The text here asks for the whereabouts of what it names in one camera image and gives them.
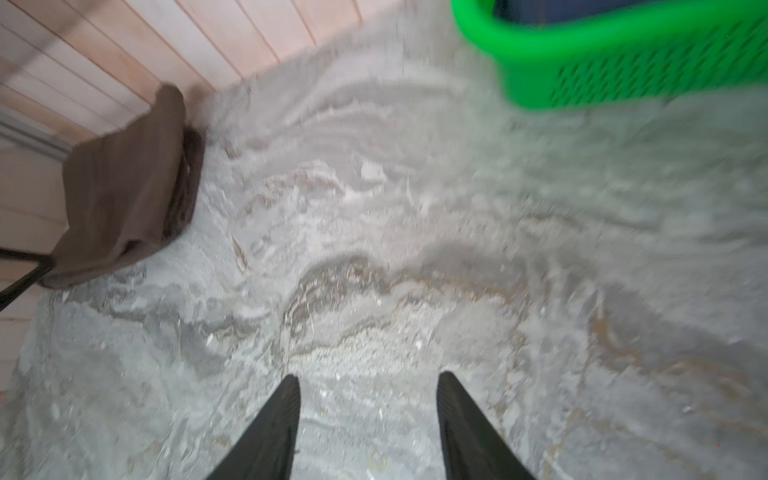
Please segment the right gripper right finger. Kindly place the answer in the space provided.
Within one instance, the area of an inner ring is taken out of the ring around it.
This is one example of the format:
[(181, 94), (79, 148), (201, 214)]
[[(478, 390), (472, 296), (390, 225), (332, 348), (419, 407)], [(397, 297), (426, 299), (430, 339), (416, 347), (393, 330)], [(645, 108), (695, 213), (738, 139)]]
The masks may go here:
[(534, 479), (450, 371), (439, 375), (436, 405), (448, 480)]

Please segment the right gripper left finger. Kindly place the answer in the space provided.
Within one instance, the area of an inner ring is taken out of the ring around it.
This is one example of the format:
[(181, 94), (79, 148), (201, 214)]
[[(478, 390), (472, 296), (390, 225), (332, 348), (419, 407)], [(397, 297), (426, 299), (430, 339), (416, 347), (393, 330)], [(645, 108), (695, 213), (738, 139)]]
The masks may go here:
[(208, 480), (288, 480), (299, 430), (301, 390), (286, 375)]

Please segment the brown corduroy trousers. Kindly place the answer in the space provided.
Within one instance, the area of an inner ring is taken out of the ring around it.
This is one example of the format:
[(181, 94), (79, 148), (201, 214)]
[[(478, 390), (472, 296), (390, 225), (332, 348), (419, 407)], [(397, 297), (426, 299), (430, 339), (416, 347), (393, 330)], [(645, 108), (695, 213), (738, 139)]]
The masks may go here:
[(41, 280), (66, 289), (162, 250), (191, 223), (205, 142), (186, 123), (181, 91), (164, 84), (148, 113), (77, 145), (62, 178), (68, 228)]

